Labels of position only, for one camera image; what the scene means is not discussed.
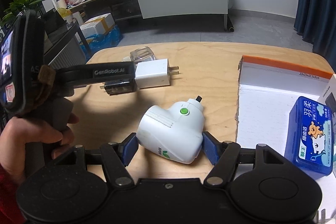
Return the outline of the person left hand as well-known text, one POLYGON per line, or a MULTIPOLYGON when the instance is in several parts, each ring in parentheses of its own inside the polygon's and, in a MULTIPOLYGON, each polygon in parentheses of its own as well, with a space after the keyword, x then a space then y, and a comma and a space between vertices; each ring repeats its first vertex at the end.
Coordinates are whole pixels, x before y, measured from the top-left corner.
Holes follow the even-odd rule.
POLYGON ((13 117, 1 133, 1 166, 17 184, 25 180, 25 159, 27 143, 61 146, 51 152, 52 159, 67 151, 74 141, 73 131, 66 127, 62 132, 40 119, 13 117))

